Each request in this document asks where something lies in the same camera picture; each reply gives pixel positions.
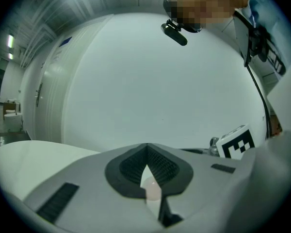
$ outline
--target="door handle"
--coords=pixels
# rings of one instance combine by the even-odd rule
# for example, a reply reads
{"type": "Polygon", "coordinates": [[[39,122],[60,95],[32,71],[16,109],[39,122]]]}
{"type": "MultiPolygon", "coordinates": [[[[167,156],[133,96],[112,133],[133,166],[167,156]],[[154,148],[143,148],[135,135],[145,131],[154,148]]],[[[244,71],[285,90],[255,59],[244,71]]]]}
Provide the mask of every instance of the door handle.
{"type": "Polygon", "coordinates": [[[41,92],[41,89],[42,89],[42,85],[43,85],[43,83],[40,83],[39,90],[38,90],[37,100],[35,102],[35,104],[36,104],[37,107],[38,107],[39,101],[40,101],[40,92],[41,92]]]}

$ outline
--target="white table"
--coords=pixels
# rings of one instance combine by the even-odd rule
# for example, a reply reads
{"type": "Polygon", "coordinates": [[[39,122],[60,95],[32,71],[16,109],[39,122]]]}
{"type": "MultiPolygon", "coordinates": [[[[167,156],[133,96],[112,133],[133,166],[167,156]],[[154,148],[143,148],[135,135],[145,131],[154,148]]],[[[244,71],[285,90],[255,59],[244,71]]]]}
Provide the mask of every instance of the white table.
{"type": "Polygon", "coordinates": [[[40,183],[74,161],[99,152],[45,141],[0,147],[0,186],[21,201],[40,183]]]}

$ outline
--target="black mesh vent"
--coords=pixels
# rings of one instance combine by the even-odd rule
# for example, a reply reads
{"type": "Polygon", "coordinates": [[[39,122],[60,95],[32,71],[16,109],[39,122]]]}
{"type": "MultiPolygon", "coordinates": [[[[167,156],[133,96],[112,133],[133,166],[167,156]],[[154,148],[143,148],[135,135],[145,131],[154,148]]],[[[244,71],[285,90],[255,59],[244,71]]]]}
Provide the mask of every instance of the black mesh vent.
{"type": "Polygon", "coordinates": [[[120,171],[129,181],[140,185],[147,163],[146,148],[135,153],[120,164],[120,171]]]}
{"type": "Polygon", "coordinates": [[[152,148],[148,148],[147,157],[148,166],[160,187],[171,181],[179,173],[179,167],[176,163],[152,148]]]}
{"type": "Polygon", "coordinates": [[[37,214],[50,223],[54,223],[68,205],[78,186],[65,183],[37,211],[37,214]]]}
{"type": "Polygon", "coordinates": [[[226,173],[233,173],[236,169],[234,167],[225,166],[225,165],[221,165],[221,164],[213,164],[211,167],[214,169],[226,172],[226,173]]]}

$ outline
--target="black rectangular panel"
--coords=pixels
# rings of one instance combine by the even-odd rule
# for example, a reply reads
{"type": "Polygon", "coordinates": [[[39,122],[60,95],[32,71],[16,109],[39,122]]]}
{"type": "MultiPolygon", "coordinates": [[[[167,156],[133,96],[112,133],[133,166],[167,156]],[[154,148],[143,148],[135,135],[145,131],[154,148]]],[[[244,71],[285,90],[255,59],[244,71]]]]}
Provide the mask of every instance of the black rectangular panel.
{"type": "Polygon", "coordinates": [[[37,214],[50,223],[54,223],[64,208],[68,205],[78,186],[70,183],[63,184],[37,211],[37,214]]]}

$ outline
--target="white curved wall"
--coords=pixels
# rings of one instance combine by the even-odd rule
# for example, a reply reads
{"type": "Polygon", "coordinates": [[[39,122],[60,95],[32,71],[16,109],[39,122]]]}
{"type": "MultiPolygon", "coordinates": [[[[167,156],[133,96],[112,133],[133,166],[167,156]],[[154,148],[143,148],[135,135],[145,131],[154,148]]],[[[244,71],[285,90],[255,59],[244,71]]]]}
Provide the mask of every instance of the white curved wall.
{"type": "Polygon", "coordinates": [[[67,96],[63,143],[106,151],[155,142],[207,148],[250,123],[265,139],[264,108],[239,54],[203,30],[182,47],[160,29],[167,17],[115,15],[84,54],[67,96]]]}

